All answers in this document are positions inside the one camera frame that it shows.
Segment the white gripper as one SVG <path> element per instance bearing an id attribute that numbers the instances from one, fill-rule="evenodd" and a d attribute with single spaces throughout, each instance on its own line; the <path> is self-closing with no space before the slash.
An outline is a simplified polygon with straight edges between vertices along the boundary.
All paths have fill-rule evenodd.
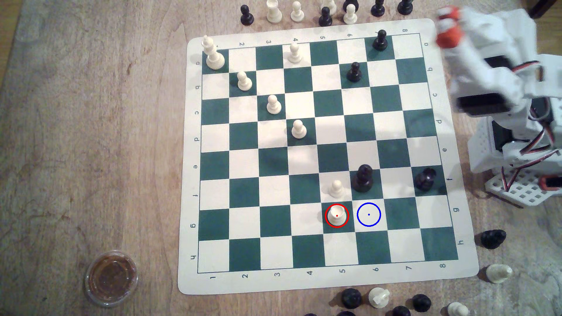
<path id="1" fill-rule="evenodd" d="M 536 25 L 523 9 L 485 14 L 468 6 L 440 8 L 436 42 L 460 112 L 514 114 L 536 97 Z"/>

